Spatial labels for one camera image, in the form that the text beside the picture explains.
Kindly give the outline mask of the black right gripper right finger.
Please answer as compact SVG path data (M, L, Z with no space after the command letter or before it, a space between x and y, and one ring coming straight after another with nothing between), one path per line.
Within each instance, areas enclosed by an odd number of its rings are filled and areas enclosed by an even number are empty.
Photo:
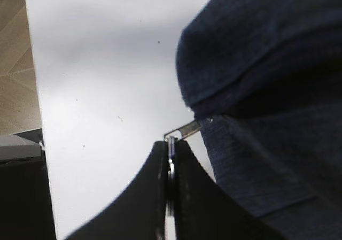
M186 141L177 141L173 148L177 239L284 239L233 201L205 172Z

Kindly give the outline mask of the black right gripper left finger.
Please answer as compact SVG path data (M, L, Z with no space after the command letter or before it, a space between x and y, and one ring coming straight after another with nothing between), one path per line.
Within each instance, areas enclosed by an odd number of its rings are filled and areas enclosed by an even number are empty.
M155 142L129 186L68 239L165 239L168 164L167 144Z

